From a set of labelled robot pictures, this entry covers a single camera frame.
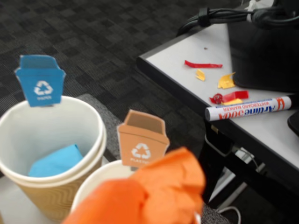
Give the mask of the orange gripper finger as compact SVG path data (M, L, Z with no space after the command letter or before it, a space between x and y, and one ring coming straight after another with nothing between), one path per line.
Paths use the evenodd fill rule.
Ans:
M140 224L148 193L132 179L99 185L63 221L64 224Z

